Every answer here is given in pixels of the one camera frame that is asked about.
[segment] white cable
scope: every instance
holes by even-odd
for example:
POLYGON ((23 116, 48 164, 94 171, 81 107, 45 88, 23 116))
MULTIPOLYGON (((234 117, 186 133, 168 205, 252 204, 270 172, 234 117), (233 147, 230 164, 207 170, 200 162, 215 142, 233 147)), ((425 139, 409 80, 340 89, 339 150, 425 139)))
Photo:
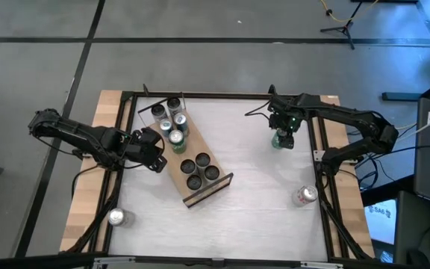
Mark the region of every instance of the white cable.
POLYGON ((430 123, 428 123, 428 124, 424 125, 421 129, 417 129, 417 131, 415 131, 415 132, 413 132, 413 133, 410 133, 410 134, 408 134, 408 135, 404 136, 404 137, 403 137, 403 138, 401 138, 401 139, 398 139, 397 141, 399 142, 399 141, 402 141, 402 140, 404 140, 404 139, 406 139, 406 138, 408 138, 408 137, 410 137, 410 136, 413 136, 413 135, 415 135, 415 134, 417 134, 417 133, 421 132, 422 130, 424 130, 424 129, 428 128, 429 126, 430 126, 430 123))
POLYGON ((416 124, 417 123, 412 123, 412 124, 409 124, 409 125, 406 125, 406 126, 403 126, 403 127, 396 127, 396 129, 403 130, 403 129, 407 129, 407 128, 410 128, 412 126, 415 126, 416 124))

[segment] tripod stand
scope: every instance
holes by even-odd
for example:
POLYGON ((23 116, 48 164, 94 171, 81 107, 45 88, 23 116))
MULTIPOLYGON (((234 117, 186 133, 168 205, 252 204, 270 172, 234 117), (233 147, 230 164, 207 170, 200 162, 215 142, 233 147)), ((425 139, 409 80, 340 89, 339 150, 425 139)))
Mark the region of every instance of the tripod stand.
MULTIPOLYGON (((348 41, 349 41, 349 45, 351 46, 351 49, 355 49, 355 44, 352 42, 351 34, 349 34, 349 28, 353 24, 352 18, 358 12, 359 8, 361 7, 361 4, 363 4, 362 1, 359 2, 358 6, 355 9, 355 12, 353 12, 351 17, 350 17, 351 19, 344 26, 333 27, 333 28, 324 28, 324 29, 321 29, 320 32, 324 33, 327 31, 339 31, 341 34, 344 34, 346 37, 348 37, 348 41)), ((333 13, 333 10, 327 10, 326 16, 330 16, 331 13, 333 13)))

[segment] wooden board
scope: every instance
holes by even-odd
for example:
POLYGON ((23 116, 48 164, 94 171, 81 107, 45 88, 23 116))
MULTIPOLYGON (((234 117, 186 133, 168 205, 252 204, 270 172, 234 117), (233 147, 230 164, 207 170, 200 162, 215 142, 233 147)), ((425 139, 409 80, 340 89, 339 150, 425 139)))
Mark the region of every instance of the wooden board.
MULTIPOLYGON (((121 95, 122 91, 120 90, 103 90, 101 92, 92 126, 115 126, 121 95)), ((126 102, 125 105, 125 113, 123 114, 121 123, 123 129, 127 126, 128 107, 130 107, 130 102, 126 102)), ((94 165, 96 165, 96 163, 92 158, 85 158, 82 161, 81 170, 93 167, 94 165)), ((61 251, 72 247, 94 220, 99 195, 102 189, 104 172, 104 169, 96 168, 79 176, 77 185, 75 186, 69 215, 67 217, 66 228, 64 229, 63 238, 60 243, 61 251)), ((109 197, 108 194, 112 191, 115 175, 115 173, 111 173, 110 175, 107 197, 109 197)), ((107 221, 103 220, 99 228, 96 245, 96 250, 98 251, 102 250, 106 227, 107 221)))
MULTIPOLYGON (((167 160, 166 168, 169 169, 170 177, 177 187, 184 204, 187 207, 191 207, 192 205, 195 205, 196 203, 209 197, 211 194, 214 194, 222 188, 230 185, 231 175, 226 175, 225 172, 223 172, 223 169, 219 165, 208 145, 205 143, 205 140, 197 129, 196 124, 192 121, 192 118, 188 114, 187 110, 184 109, 182 113, 187 117, 190 130, 188 137, 185 138, 187 149, 181 154, 174 153, 169 140, 164 137, 163 140, 165 141, 165 151, 163 152, 163 156, 167 160), (197 191, 192 191, 187 187, 187 177, 181 172, 180 164, 186 159, 195 161, 195 157, 201 152, 205 152, 210 156, 210 165, 214 165, 219 169, 220 176, 219 179, 214 182, 209 182, 201 176, 203 181, 202 186, 197 191)), ((150 125, 150 128, 162 134, 158 123, 150 125)))
MULTIPOLYGON (((337 96, 321 96, 321 102, 340 105, 340 100, 337 96)), ((317 148, 322 149, 323 146, 321 144, 318 119, 314 118, 313 122, 314 132, 317 138, 317 148)), ((325 129, 329 146, 341 148, 349 144, 344 124, 325 120, 325 129)), ((341 164, 340 169, 356 174, 354 166, 350 164, 341 164)), ((361 246, 363 251, 369 256, 374 257, 373 243, 371 242, 370 231, 368 230, 366 216, 364 215, 364 206, 361 199, 361 192, 359 191, 358 180, 354 176, 342 171, 338 172, 334 177, 334 180, 336 181, 337 195, 340 201, 340 209, 344 226, 348 229, 355 241, 361 246)), ((326 191, 326 196, 331 202, 331 194, 329 191, 326 191)), ((336 226, 331 220, 329 223, 334 247, 334 256, 341 257, 340 240, 337 235, 336 226)), ((354 258, 351 251, 349 251, 349 257, 354 258)))

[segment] white can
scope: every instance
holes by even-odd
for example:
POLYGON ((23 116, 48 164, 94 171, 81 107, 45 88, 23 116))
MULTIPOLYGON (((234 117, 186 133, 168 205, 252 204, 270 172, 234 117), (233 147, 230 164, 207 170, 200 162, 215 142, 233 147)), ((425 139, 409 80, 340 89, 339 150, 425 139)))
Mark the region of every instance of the white can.
POLYGON ((318 190, 314 186, 303 186, 293 192, 291 199, 295 205, 302 207, 318 199, 318 190))

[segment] green can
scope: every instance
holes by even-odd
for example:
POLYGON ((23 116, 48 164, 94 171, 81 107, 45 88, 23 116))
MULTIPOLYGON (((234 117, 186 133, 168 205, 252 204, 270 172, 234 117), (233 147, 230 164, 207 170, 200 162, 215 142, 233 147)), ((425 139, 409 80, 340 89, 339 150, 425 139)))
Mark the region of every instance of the green can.
POLYGON ((272 146, 275 148, 275 149, 283 149, 281 146, 280 146, 280 137, 285 137, 287 135, 287 133, 285 132, 285 131, 283 131, 283 130, 281 130, 280 128, 278 128, 277 130, 276 130, 276 132, 275 132, 275 135, 273 135, 273 138, 272 138, 272 146))
POLYGON ((169 134, 169 141, 172 144, 173 152, 176 154, 184 153, 187 149, 184 133, 179 130, 173 130, 169 134))

